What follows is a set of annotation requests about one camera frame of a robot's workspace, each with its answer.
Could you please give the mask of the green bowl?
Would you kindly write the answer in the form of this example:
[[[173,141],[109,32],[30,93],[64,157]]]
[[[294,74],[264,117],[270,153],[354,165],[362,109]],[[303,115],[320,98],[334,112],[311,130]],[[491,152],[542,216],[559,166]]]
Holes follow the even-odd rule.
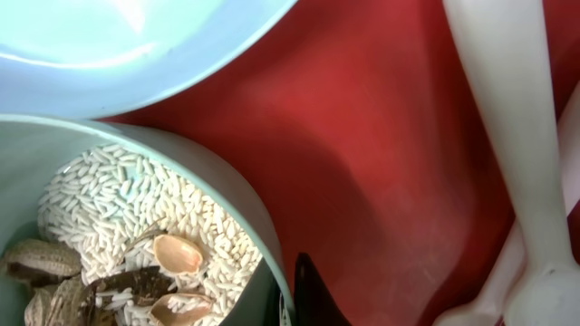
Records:
[[[198,143],[157,129],[19,114],[1,117],[1,247],[38,235],[37,203],[54,172],[82,151],[118,143],[163,163],[232,215],[263,254],[226,325],[295,325],[283,253],[266,206],[224,159]]]

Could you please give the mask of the rice and nutshell leftovers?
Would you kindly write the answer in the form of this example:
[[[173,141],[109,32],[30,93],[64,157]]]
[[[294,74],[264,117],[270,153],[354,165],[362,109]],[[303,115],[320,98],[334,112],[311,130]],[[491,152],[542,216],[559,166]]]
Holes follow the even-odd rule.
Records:
[[[28,325],[218,325],[262,258],[212,197],[118,144],[54,172],[37,226],[1,258]]]

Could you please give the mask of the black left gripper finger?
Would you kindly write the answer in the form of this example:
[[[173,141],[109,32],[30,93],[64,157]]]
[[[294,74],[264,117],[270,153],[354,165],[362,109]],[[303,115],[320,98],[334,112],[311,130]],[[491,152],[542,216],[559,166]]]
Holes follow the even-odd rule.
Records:
[[[351,326],[307,253],[295,261],[294,300],[299,326]]]

